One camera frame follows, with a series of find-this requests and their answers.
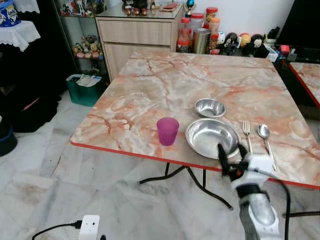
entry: red table edge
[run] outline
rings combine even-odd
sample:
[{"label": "red table edge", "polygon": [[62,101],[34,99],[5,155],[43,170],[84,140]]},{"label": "red table edge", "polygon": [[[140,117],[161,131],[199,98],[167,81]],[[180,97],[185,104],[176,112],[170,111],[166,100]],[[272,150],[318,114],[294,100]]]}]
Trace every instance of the red table edge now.
[{"label": "red table edge", "polygon": [[310,91],[310,89],[308,88],[308,86],[305,84],[305,82],[303,81],[303,79],[299,76],[299,73],[294,69],[294,67],[291,65],[291,63],[289,64],[289,68],[291,69],[291,71],[293,72],[293,74],[296,76],[296,78],[299,80],[299,82],[301,83],[301,85],[304,87],[304,89],[307,91],[307,93],[309,94],[309,96],[311,97],[311,99],[313,100],[313,102],[315,103],[316,107],[318,109],[320,109],[320,102],[318,102],[318,100],[316,99],[316,97],[314,96],[314,94]]},{"label": "red table edge", "polygon": [[[166,162],[166,163],[182,165],[182,163],[180,161],[161,158],[161,157],[157,157],[157,156],[148,156],[148,155],[143,155],[143,154],[138,154],[138,153],[133,153],[133,152],[128,152],[128,151],[121,151],[121,150],[114,150],[114,149],[104,148],[104,147],[101,147],[101,146],[92,146],[92,145],[87,145],[87,144],[83,144],[83,143],[73,142],[71,140],[70,140],[70,143],[72,145],[76,146],[76,147],[94,149],[94,150],[99,150],[99,151],[111,152],[111,153],[122,154],[122,155],[129,155],[129,156],[138,157],[138,158],[152,159],[152,160],[162,161],[162,162]],[[184,162],[183,166],[189,166],[189,167],[194,167],[194,168],[198,168],[198,169],[212,170],[212,171],[215,171],[215,172],[222,172],[222,170],[220,168],[217,168],[217,167],[203,166],[203,165],[197,165],[197,164],[193,164],[193,163]],[[269,178],[268,180],[271,181],[271,182],[277,182],[273,178]],[[320,190],[320,185],[311,185],[311,184],[299,183],[299,182],[288,181],[288,180],[282,180],[282,181],[285,184],[296,186],[296,187]]]}]

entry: wooden cabinet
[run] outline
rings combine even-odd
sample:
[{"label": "wooden cabinet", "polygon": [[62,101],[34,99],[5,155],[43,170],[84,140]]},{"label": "wooden cabinet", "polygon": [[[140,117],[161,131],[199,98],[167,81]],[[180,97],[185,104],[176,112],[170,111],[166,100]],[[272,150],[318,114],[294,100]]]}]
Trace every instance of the wooden cabinet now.
[{"label": "wooden cabinet", "polygon": [[126,17],[119,13],[120,7],[96,17],[110,81],[134,52],[175,52],[183,14],[179,7],[174,13],[157,10],[155,17]]}]

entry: cabinet drawer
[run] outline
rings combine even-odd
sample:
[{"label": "cabinet drawer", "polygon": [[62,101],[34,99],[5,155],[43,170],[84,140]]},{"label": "cabinet drawer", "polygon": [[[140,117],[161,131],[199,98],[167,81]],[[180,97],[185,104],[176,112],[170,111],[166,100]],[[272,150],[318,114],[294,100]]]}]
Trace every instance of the cabinet drawer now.
[{"label": "cabinet drawer", "polygon": [[99,20],[104,42],[164,45],[171,44],[171,23],[155,21]]},{"label": "cabinet drawer", "polygon": [[106,57],[108,59],[111,80],[114,80],[128,59],[134,52],[170,52],[165,46],[143,46],[130,44],[104,44]]}]

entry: white wall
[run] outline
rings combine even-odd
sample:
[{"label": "white wall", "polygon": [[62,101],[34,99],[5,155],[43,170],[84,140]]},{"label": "white wall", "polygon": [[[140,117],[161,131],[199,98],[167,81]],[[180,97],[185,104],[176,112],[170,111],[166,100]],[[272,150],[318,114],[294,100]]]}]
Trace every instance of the white wall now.
[{"label": "white wall", "polygon": [[[217,17],[221,18],[220,31],[226,34],[264,34],[276,26],[284,26],[294,0],[194,0],[195,12],[204,13],[207,7],[217,7]],[[121,0],[108,0],[108,6]]]}]

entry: fork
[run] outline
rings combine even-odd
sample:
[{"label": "fork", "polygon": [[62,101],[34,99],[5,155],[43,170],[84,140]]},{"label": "fork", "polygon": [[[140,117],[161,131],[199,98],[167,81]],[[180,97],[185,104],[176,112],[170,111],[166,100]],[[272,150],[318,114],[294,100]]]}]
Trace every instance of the fork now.
[{"label": "fork", "polygon": [[250,137],[249,137],[249,135],[250,135],[250,123],[248,121],[243,121],[242,130],[243,130],[244,134],[247,135],[247,137],[248,137],[249,152],[252,153],[251,141],[250,141]]}]

